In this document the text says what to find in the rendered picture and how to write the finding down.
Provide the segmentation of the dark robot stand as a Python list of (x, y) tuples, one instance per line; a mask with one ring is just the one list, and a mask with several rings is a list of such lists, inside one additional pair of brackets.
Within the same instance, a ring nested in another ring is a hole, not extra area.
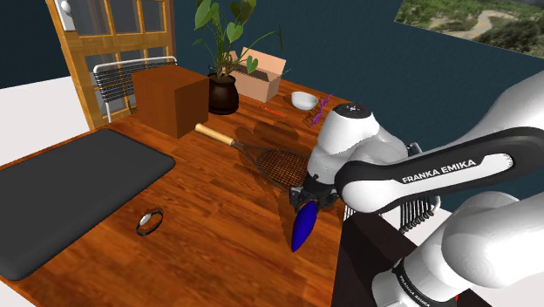
[(380, 215), (352, 215), (343, 222), (331, 307), (377, 307), (372, 279), (415, 248)]

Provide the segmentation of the black desk mat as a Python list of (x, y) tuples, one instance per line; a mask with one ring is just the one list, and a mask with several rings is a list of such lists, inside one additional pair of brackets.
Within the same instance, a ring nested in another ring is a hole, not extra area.
[(0, 276), (26, 278), (174, 168), (101, 129), (0, 171)]

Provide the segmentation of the white bowl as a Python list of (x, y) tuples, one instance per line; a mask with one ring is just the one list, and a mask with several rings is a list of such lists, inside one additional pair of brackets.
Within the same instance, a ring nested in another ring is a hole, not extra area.
[(291, 103), (299, 110), (309, 111), (317, 105), (318, 98), (307, 92), (292, 92)]

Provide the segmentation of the landscape wall picture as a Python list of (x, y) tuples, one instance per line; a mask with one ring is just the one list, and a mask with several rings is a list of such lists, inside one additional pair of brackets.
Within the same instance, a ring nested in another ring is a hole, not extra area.
[(544, 59), (544, 0), (403, 0), (395, 21)]

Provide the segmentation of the open cardboard box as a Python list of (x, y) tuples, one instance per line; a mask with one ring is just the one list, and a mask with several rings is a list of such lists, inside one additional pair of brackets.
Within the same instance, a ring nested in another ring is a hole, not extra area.
[[(279, 90), (286, 60), (247, 47), (243, 47), (241, 53), (242, 62), (230, 73), (235, 78), (238, 93), (263, 103), (267, 102)], [(256, 69), (250, 74), (247, 74), (245, 62), (248, 56), (258, 60)]]

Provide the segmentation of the brown wooden box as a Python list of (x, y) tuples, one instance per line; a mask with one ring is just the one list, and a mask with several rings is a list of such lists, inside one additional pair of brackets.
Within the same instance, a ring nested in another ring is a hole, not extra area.
[(181, 138), (208, 120), (209, 77), (178, 65), (132, 74), (138, 111), (146, 126)]

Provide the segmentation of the blue pointed oval object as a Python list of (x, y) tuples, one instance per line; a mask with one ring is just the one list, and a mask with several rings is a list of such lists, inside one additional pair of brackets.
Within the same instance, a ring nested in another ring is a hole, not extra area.
[(309, 201), (296, 214), (291, 236), (291, 251), (296, 252), (311, 234), (317, 215), (316, 201)]

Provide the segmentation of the wooden handled mesh racket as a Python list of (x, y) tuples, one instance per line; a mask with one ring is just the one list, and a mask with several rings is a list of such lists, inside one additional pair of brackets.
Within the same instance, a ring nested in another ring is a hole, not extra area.
[(255, 165), (257, 170), (279, 188), (300, 187), (307, 174), (309, 157), (281, 148), (244, 144), (202, 124), (196, 124), (197, 133), (236, 148)]

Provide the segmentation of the green plant in dark pot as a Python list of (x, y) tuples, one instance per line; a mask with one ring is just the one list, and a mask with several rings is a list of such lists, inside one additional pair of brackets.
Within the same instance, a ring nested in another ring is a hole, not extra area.
[(213, 0), (196, 0), (194, 28), (211, 30), (216, 51), (212, 51), (212, 69), (209, 78), (208, 110), (214, 114), (227, 115), (237, 111), (239, 93), (233, 73), (242, 66), (244, 72), (253, 77), (264, 66), (264, 57), (257, 56), (250, 45), (239, 57), (232, 52), (233, 43), (243, 34), (244, 25), (251, 18), (256, 0), (236, 0), (230, 4), (234, 20), (229, 22)]

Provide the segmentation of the wooden glass pane door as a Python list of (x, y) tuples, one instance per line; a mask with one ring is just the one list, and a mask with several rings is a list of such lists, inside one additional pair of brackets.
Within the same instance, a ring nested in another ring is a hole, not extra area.
[(69, 0), (44, 0), (50, 12), (66, 65), (78, 95), (85, 120), (90, 129), (103, 126), (107, 120), (101, 114), (96, 99), (96, 86), (86, 64), (86, 58), (95, 55), (112, 54), (120, 60), (122, 51), (141, 50), (145, 57), (148, 50), (163, 47), (168, 56), (175, 54), (175, 30), (173, 20), (173, 0), (158, 0), (162, 9), (163, 31), (146, 31), (142, 0), (135, 0), (136, 21), (139, 31), (118, 34), (114, 26), (111, 0), (99, 0), (104, 5), (106, 28), (108, 32), (100, 35), (81, 36), (77, 31), (68, 29), (68, 16), (62, 9), (61, 2)]

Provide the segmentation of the wooden table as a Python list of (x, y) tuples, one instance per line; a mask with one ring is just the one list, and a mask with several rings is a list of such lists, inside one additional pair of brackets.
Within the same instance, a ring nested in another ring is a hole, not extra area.
[(31, 276), (0, 277), (0, 307), (330, 307), (341, 202), (292, 252), (288, 194), (235, 149), (136, 116), (112, 129), (175, 167)]

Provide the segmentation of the purple comb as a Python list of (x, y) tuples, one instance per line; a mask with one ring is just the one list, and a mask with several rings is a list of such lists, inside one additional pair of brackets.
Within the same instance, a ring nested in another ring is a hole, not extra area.
[(326, 107), (328, 105), (328, 103), (330, 102), (330, 99), (332, 97), (332, 94), (330, 94), (326, 99), (320, 99), (319, 100), (319, 109), (318, 109), (318, 112), (317, 114), (315, 115), (315, 117), (313, 118), (313, 120), (311, 121), (310, 123), (310, 127), (313, 127), (315, 125), (317, 125), (322, 117), (322, 114), (323, 114), (323, 109), (324, 107)]

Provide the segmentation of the red pencil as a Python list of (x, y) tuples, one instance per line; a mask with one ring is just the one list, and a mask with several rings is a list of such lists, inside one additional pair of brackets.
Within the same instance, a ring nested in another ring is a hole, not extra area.
[(266, 112), (273, 113), (273, 114), (275, 114), (277, 116), (280, 116), (282, 118), (288, 118), (288, 116), (286, 114), (271, 110), (271, 109), (267, 108), (266, 106), (260, 106), (260, 108), (262, 110), (266, 111)]

